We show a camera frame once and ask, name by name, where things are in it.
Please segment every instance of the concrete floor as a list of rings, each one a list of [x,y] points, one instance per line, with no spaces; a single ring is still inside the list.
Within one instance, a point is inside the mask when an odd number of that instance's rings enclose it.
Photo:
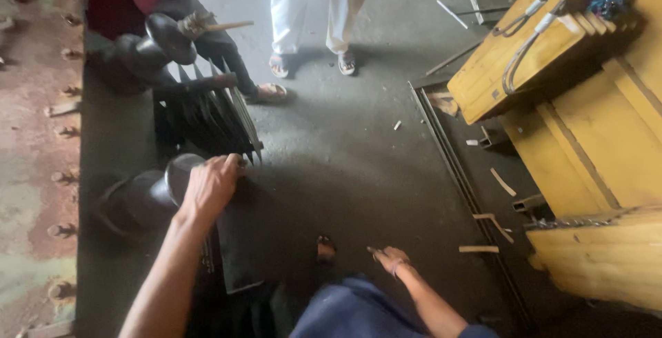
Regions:
[[[406,301],[402,286],[365,251],[392,245],[407,251],[464,317],[496,312],[509,335],[511,318],[484,261],[458,253],[459,245],[483,239],[407,85],[487,29],[463,29],[435,0],[367,0],[354,29],[360,69],[347,78],[329,65],[336,57],[324,45],[328,2],[315,0],[304,60],[293,80],[276,80],[268,67],[269,0],[201,1],[219,22],[254,20],[254,27],[230,31],[253,79],[276,81],[295,94],[287,105],[250,108],[265,144],[264,164],[222,221],[233,259],[256,278],[305,279],[314,240],[325,233],[338,246],[340,266],[374,277]],[[471,8],[469,0],[443,1]],[[402,126],[394,131],[397,121]]]

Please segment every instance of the white trousers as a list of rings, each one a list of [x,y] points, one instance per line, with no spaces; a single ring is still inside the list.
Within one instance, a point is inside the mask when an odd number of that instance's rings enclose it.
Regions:
[[[296,54],[310,0],[271,0],[273,51],[277,54]],[[330,0],[327,47],[335,54],[347,52],[352,28],[365,0]]]

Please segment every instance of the sandal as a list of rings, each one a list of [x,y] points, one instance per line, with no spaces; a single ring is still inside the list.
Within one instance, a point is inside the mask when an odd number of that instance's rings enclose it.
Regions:
[[[338,55],[338,67],[344,76],[351,76],[356,70],[356,59],[350,51]]]
[[[270,94],[263,95],[261,89],[267,89]],[[281,103],[287,98],[287,89],[276,83],[266,83],[258,86],[254,96],[244,97],[247,104]]]
[[[317,245],[319,248],[319,245],[326,245],[328,247],[333,248],[333,255],[321,255],[319,253],[319,250],[317,251],[317,262],[322,263],[322,264],[333,264],[335,262],[335,252],[337,251],[335,249],[334,243],[329,239],[327,236],[320,235],[317,237]]]
[[[289,75],[289,69],[287,69],[287,61],[285,59],[285,55],[272,52],[271,57],[269,58],[269,67],[271,68],[271,73],[273,73],[277,78],[287,78]]]

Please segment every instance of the metal rail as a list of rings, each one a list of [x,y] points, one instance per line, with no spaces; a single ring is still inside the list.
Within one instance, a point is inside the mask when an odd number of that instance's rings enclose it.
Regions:
[[[411,86],[412,93],[416,99],[420,111],[434,137],[434,141],[439,149],[443,161],[446,164],[451,176],[453,177],[453,182],[458,188],[458,191],[469,208],[469,211],[472,215],[482,214],[483,211],[478,204],[476,195],[473,192],[471,184],[462,169],[462,165],[459,162],[458,157],[455,155],[455,151],[450,144],[448,136],[446,136],[443,126],[439,122],[439,119],[434,113],[432,105],[428,100],[428,96],[425,93],[423,88],[415,88],[412,85],[412,82],[409,82]],[[485,241],[488,245],[496,245],[497,242],[492,234],[491,228],[488,226],[486,221],[476,220],[476,224],[483,234]],[[496,268],[498,272],[495,274],[499,278],[499,282],[504,286],[501,290],[504,292],[504,297],[506,302],[509,305],[509,308],[512,310],[514,316],[516,317],[516,322],[518,329],[524,333],[528,334],[536,330],[535,322],[531,317],[531,313],[526,306],[524,297],[519,291],[517,284],[510,273],[508,266],[505,263],[505,260],[501,254],[490,254],[486,256],[486,259],[492,263],[492,267]]]

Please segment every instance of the workshop floor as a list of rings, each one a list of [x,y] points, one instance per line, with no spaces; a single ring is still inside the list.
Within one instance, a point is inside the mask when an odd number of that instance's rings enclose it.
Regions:
[[[233,261],[257,279],[303,282],[312,277],[314,241],[324,233],[338,247],[340,266],[375,278],[406,301],[402,285],[365,251],[367,245],[391,245],[405,250],[462,316],[475,321],[477,314],[496,314],[504,320],[501,333],[510,335],[514,319],[486,263],[458,253],[459,245],[484,240],[407,85],[487,28],[467,18],[469,29],[463,29],[435,0],[367,0],[352,46],[360,68],[347,78],[324,45],[328,2],[315,0],[307,11],[301,65],[294,79],[277,80],[268,67],[269,0],[201,1],[219,22],[255,21],[254,27],[230,31],[249,72],[256,83],[275,81],[293,94],[285,105],[250,108],[265,150],[263,164],[239,187],[221,223],[222,243],[232,249]],[[471,8],[469,0],[443,1],[459,10]],[[402,125],[394,131],[398,121]],[[512,211],[512,198],[489,173],[495,167],[521,197],[537,193],[521,161],[462,145],[480,138],[479,126],[460,119],[443,122],[477,183],[483,209],[515,230],[516,245],[503,242],[502,251],[533,305],[534,319],[543,324],[576,305],[577,299],[560,294],[525,263],[530,251],[521,230],[525,218]]]

